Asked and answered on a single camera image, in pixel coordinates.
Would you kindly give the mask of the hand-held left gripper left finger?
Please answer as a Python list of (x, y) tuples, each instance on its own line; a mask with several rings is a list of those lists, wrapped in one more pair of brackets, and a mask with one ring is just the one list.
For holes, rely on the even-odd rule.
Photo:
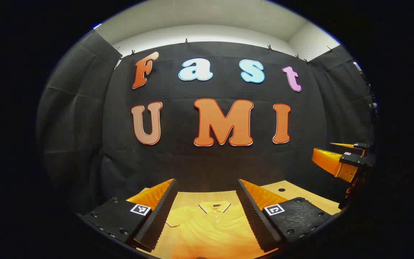
[(113, 197), (82, 215), (82, 220), (126, 246), (151, 252), (177, 193), (178, 181), (169, 179), (130, 198)]

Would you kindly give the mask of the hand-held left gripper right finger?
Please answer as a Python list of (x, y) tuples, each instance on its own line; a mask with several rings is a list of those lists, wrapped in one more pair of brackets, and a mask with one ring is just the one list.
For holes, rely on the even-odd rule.
[(283, 198), (243, 179), (237, 196), (259, 247), (286, 250), (309, 239), (332, 215), (303, 197)]

